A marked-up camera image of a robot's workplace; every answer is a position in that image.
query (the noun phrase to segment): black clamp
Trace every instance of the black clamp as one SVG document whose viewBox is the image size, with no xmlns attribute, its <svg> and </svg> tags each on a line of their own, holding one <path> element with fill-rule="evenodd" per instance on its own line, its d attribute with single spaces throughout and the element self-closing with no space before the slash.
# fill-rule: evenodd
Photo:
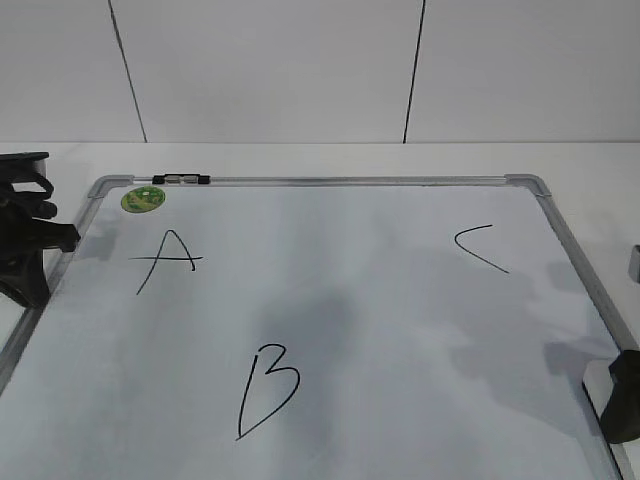
<svg viewBox="0 0 640 480">
<path fill-rule="evenodd" d="M 640 352 L 623 351 L 609 365 L 613 391 L 600 416 L 600 428 L 609 443 L 640 438 Z"/>
<path fill-rule="evenodd" d="M 47 152 L 0 155 L 0 292 L 23 307 L 42 307 L 49 286 L 42 251 L 75 250 L 80 235 L 73 225 L 39 219 L 56 216 L 49 202 L 53 185 L 43 175 Z M 16 191 L 14 184 L 36 183 L 42 191 Z"/>
</svg>

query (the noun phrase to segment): white surface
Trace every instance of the white surface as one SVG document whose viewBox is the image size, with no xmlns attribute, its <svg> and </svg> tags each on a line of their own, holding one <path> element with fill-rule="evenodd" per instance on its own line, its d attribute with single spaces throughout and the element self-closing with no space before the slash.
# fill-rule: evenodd
<svg viewBox="0 0 640 480">
<path fill-rule="evenodd" d="M 637 0 L 428 2 L 409 141 L 640 139 Z"/>
<path fill-rule="evenodd" d="M 580 382 L 613 356 L 522 188 L 112 192 L 0 400 L 0 477 L 615 478 Z M 508 268 L 485 265 L 461 242 Z M 197 260 L 161 262 L 167 229 Z M 165 256 L 184 256 L 169 238 Z M 254 354 L 300 389 L 240 441 Z M 249 428 L 291 391 L 264 372 Z"/>
<path fill-rule="evenodd" d="M 59 221 L 72 221 L 96 178 L 130 173 L 219 176 L 540 175 L 623 318 L 640 340 L 640 286 L 627 274 L 640 238 L 640 144 L 144 145 L 0 144 L 48 150 Z M 18 309 L 0 298 L 8 332 Z M 640 471 L 640 453 L 630 454 Z"/>
<path fill-rule="evenodd" d="M 150 142 L 401 142 L 420 0 L 114 1 Z"/>
<path fill-rule="evenodd" d="M 106 0 L 0 9 L 0 140 L 142 140 Z"/>
</svg>

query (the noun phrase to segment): round sticker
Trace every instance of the round sticker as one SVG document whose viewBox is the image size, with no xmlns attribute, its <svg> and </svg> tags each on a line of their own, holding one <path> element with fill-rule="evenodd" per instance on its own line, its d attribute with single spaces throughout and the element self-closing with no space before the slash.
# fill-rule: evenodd
<svg viewBox="0 0 640 480">
<path fill-rule="evenodd" d="M 164 203 L 164 192 L 158 187 L 140 187 L 131 190 L 124 197 L 120 205 L 130 213 L 145 213 L 155 210 Z"/>
</svg>

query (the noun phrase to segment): white table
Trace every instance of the white table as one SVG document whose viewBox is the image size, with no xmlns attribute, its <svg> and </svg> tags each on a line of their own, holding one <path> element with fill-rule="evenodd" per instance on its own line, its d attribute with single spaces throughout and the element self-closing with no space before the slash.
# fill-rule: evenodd
<svg viewBox="0 0 640 480">
<path fill-rule="evenodd" d="M 622 317 L 640 341 L 640 285 L 627 274 L 640 243 L 640 144 L 209 145 L 0 144 L 0 153 L 48 151 L 59 222 L 71 222 L 93 182 L 150 176 L 503 175 L 545 180 Z M 0 299 L 0 340 L 20 309 Z M 640 455 L 631 455 L 640 471 Z"/>
</svg>

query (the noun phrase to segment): black mechanical part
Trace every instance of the black mechanical part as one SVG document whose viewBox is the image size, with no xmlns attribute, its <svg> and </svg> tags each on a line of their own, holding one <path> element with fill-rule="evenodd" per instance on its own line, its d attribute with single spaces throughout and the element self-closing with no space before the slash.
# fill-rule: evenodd
<svg viewBox="0 0 640 480">
<path fill-rule="evenodd" d="M 75 250 L 80 235 L 73 225 L 46 222 L 56 216 L 48 201 L 53 185 L 43 175 L 47 152 L 0 155 L 0 292 L 23 307 L 42 307 L 50 292 L 42 251 Z M 16 191 L 15 184 L 36 183 L 42 191 Z"/>
</svg>

